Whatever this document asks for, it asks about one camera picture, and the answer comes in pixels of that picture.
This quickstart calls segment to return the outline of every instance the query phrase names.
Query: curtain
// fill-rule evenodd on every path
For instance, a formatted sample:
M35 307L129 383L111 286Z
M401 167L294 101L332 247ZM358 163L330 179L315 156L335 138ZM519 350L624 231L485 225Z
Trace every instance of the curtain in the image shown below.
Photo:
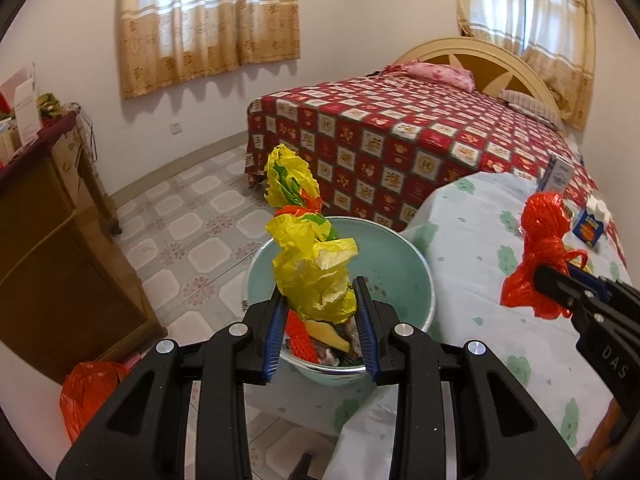
M583 130L593 93L595 15L592 0L534 0L523 60L554 94L562 119Z
M525 0L458 0L458 23L464 36L501 46L520 55Z
M132 98L300 58L298 0L120 0L120 84Z

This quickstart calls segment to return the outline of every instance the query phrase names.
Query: headboard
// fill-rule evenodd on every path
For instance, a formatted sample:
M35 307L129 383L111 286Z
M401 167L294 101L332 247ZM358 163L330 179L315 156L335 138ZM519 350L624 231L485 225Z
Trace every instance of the headboard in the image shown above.
M493 97L509 89L531 95L555 111L560 111L552 93L526 63L503 48L475 38L442 38L412 48L396 64L414 59L450 64L471 70L476 88Z

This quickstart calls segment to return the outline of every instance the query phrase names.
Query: bowl rim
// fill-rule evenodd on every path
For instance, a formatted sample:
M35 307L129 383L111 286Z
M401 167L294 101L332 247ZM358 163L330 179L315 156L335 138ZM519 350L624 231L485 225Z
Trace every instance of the bowl rim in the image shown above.
M424 266L424 269L427 272L428 279L429 279L429 281L431 283L431 295L430 295L431 296L431 308L429 310L429 313L427 314L427 319L425 319L423 326L422 327L418 327L423 332L427 332L427 330L431 326L431 323L433 322L433 317L435 316L436 293L435 293L435 286L434 286L434 283L433 283L433 276L431 275L431 269L429 268L429 264L427 263L427 260L425 259L425 257L422 256L422 253L409 240L407 240L406 238L402 237L399 233L393 231L393 229L390 229L390 228L388 228L388 227L386 227L386 226L384 226L382 224L374 222L373 220L367 220L366 218L358 218L358 217L354 217L354 216L340 216L340 215L338 215L338 216L327 216L326 218L328 220L332 220L332 219L336 219L336 218L349 219L349 220L355 220L355 221L358 221L358 222L364 222L364 223L367 223L367 224L373 224L377 228L380 228L382 230L388 231L388 232L394 234L395 236L397 236L398 238L400 238L418 256L418 258L422 262L422 265ZM249 303L248 303L249 276L251 275L251 271L254 268L254 265L255 265L256 261L258 260L258 257L260 257L260 255L266 250L266 248L273 242L274 242L273 238L269 238L269 240L267 240L257 251L255 251L254 257L251 260L251 264L249 265L249 268L247 269L247 272L246 272L246 274L244 276L244 280L242 280L242 294L244 295L244 299L242 300L242 307L244 309L247 309L249 307ZM319 365L319 364L310 363L308 361L305 361L304 359L300 359L299 357L296 357L291 352L289 352L286 348L283 348L280 351L280 355L285 361L287 361L288 363L290 363L290 364L292 364L292 365L294 365L294 366L296 366L298 368L304 368L305 370L308 370L310 372L320 372L322 375L352 376L354 374L363 374L363 373L366 373L366 371L367 371L365 365L334 367L334 366L327 366L327 365Z

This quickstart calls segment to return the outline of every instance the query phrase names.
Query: screw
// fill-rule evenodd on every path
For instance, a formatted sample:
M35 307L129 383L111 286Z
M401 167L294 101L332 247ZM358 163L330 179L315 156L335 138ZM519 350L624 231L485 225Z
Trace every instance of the screw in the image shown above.
M241 335L246 334L249 331L249 327L244 323L233 323L229 327L229 333L236 337L240 337Z
M171 341L170 339L162 339L162 341L156 345L156 351L159 354L168 354L171 350L174 349L174 347L175 344L173 341Z
M396 333L398 335L401 335L402 337L408 337L412 333L414 333L414 327L412 327L411 325L409 325L407 323L399 323L399 324L397 324L395 326L394 330L396 331Z
M486 352L486 346L479 341L472 341L466 347L474 355L482 355Z

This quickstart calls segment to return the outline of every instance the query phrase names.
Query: wall socket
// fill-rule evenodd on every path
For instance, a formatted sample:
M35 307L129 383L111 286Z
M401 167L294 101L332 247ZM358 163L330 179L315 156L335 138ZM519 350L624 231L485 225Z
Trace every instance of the wall socket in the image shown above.
M169 131L172 135L182 133L182 123L169 123Z

